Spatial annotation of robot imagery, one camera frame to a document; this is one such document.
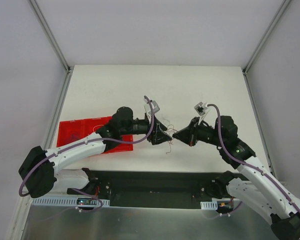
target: metal frame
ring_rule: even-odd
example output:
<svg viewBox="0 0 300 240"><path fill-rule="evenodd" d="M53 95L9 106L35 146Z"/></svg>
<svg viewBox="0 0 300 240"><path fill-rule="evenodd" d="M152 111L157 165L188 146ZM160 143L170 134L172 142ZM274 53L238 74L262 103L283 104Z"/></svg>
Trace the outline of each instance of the metal frame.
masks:
<svg viewBox="0 0 300 240"><path fill-rule="evenodd" d="M58 95L58 99L57 102L55 104L55 108L53 111L53 115L50 121L50 125L48 127L46 136L44 138L44 142L43 142L43 147L45 149L48 149L51 147L52 145L52 141L54 138L54 134L55 131L57 129L58 126L58 121L60 118L60 114L61 114L61 110L66 98L66 94L67 94L67 90L70 84L70 80L71 80L71 76L72 76L72 72L73 72L73 67L70 67L64 54L62 53L62 50L60 49L60 46L58 45L57 40L55 39L54 34L52 33L48 22L46 20L46 18L44 17L44 14L42 12L42 10L40 9L40 6L38 5L36 0L27 0L28 3L30 4L37 20L39 21L43 32L45 33L47 40L49 41L51 47L53 48L56 56L58 57L60 63L62 64L65 72L66 72L66 76L62 85L62 88L60 89L59 95ZM284 13L287 11L287 9L289 8L289 6L291 5L293 0L284 0L281 4L281 6L279 7L278 11L276 12L275 16L273 17L272 21L270 22L268 28L266 29L265 33L263 34L263 36L261 37L258 45L256 46L252 56L250 57L248 63L246 64L246 67L243 69L243 76L244 76L244 80L246 83L246 87L248 90L248 94L251 100L251 104L252 104L252 108L253 108L253 112L255 115L255 119L258 125L258 129L260 132L260 136L261 136L261 140L262 140L262 144L264 147L264 150L266 152L267 155L267 160L269 162L269 165L272 169L272 174L275 175L273 168L272 168L272 164L271 164L271 159L270 159L270 155L269 155L269 151L267 148L267 144L265 141L265 137L263 134L263 130L259 121L259 115L258 115L258 110L254 101L254 97L253 97L253 93L251 91L251 88L249 86L249 81L247 79L247 72L251 69L252 65L254 64L256 58L258 57L258 55L260 54L260 52L263 50L266 42L268 41L271 33L274 31L275 27L277 26L277 24L279 23L280 19L282 18L282 16L284 15ZM30 205L32 203L32 200L30 197L24 197L24 198L20 198L16 211L14 213L13 219L12 219L12 224L10 225L10 228L8 230L8 234L6 236L6 239L9 240L19 240L21 239L25 224L26 224L26 219L27 219L27 215L30 209Z"/></svg>

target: red tray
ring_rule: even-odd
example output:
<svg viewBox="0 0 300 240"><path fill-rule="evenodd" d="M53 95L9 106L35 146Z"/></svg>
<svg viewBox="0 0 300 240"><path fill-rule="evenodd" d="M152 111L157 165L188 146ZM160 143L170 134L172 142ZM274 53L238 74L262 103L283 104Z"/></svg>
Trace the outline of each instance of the red tray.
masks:
<svg viewBox="0 0 300 240"><path fill-rule="evenodd" d="M95 132L97 129L101 128L103 125L109 122L111 116L99 117L99 118L87 118L72 121L61 121L59 124L58 139L56 142L57 147L70 144L79 139L83 139ZM122 136L124 141L132 142L134 137L132 135ZM119 146L111 149L107 153L117 153L125 151L133 151L134 146L132 144L120 144Z"/></svg>

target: white wall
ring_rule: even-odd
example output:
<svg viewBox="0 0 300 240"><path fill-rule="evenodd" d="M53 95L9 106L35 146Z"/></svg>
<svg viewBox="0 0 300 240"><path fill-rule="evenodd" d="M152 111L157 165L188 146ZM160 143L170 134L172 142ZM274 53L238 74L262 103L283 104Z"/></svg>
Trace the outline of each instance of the white wall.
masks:
<svg viewBox="0 0 300 240"><path fill-rule="evenodd" d="M42 144L65 73L26 0L0 1L0 240L18 201L18 169Z"/></svg>
<svg viewBox="0 0 300 240"><path fill-rule="evenodd" d="M283 0L38 0L71 66L244 67Z"/></svg>
<svg viewBox="0 0 300 240"><path fill-rule="evenodd" d="M275 172L300 197L300 0L279 22L248 82Z"/></svg>

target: white tabletop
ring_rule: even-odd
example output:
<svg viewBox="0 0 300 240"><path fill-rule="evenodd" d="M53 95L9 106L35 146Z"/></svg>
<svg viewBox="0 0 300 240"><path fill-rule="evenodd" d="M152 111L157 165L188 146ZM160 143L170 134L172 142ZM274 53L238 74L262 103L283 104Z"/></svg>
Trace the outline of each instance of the white tabletop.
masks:
<svg viewBox="0 0 300 240"><path fill-rule="evenodd" d="M62 108L60 121L112 116L118 108L133 110L143 119L147 95L161 110L156 116L165 125L181 130L198 116L199 102L216 104L222 115L232 116L239 137L268 166L257 122L240 67L154 66L154 65L76 65ZM212 126L217 114L211 109L205 120ZM135 135L134 140L143 135ZM56 146L58 131L54 136ZM110 171L236 172L225 163L215 146L198 142L190 147L174 139L151 145L144 141L134 150L94 155L69 169L89 168Z"/></svg>

